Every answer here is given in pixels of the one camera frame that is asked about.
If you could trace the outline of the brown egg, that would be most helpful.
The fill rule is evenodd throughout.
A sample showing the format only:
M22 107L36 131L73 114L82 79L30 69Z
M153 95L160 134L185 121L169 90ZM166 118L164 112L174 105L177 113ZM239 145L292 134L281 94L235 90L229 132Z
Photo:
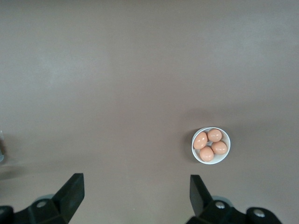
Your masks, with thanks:
M222 139L222 133L219 129L211 129L207 133L207 137L210 142L218 142Z
M194 149L200 150L204 148L207 144L207 134L205 132L200 132L193 141Z
M211 149L214 152L214 154L218 154L218 155L226 154L228 151L227 145L222 141L214 142L211 145Z
M214 159L214 152L210 147L204 147L199 151L201 160L210 162Z

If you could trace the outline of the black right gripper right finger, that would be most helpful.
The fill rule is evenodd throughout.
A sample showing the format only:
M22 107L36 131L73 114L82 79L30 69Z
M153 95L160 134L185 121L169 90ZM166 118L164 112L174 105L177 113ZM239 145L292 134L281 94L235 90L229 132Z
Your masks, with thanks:
M211 196L199 175L190 176L190 201L194 216L186 224L248 224L239 212L221 196Z

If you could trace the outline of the white round bowl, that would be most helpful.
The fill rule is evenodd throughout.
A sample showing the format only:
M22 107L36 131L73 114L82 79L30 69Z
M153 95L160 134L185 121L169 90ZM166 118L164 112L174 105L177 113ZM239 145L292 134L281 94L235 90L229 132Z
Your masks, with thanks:
M220 141L224 142L227 147L228 147L228 151L226 154L223 154L223 155L218 155L218 154L214 154L214 159L210 162L205 162L203 160L201 160L200 156L199 156L199 151L200 150L197 150L197 149L194 149L193 147L193 141L195 139L195 137L200 133L200 132L205 132L206 134L208 133L208 131L210 131L211 129L219 129L222 133L222 139ZM211 145L213 144L213 142L210 142L209 139L207 138L207 144L206 144L206 147L210 147L211 148ZM221 128L218 128L218 127L204 127L204 128L201 128L199 130L197 130L195 132L195 134L193 135L192 137L192 146L191 146L191 149L192 149L192 153L193 153L193 156L196 158L197 161L203 163L203 164L207 164L207 165L212 165L212 164L216 164L216 163L219 163L221 161L223 161L229 154L229 151L230 151L230 148L231 148L231 141L230 141L230 138L228 136L228 134L222 130Z

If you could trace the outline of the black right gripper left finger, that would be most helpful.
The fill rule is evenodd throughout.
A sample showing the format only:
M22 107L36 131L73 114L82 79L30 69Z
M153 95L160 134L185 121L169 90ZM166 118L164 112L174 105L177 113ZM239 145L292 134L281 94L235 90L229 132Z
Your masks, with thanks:
M50 199L14 214L14 224L69 224L84 199L84 175L75 173Z

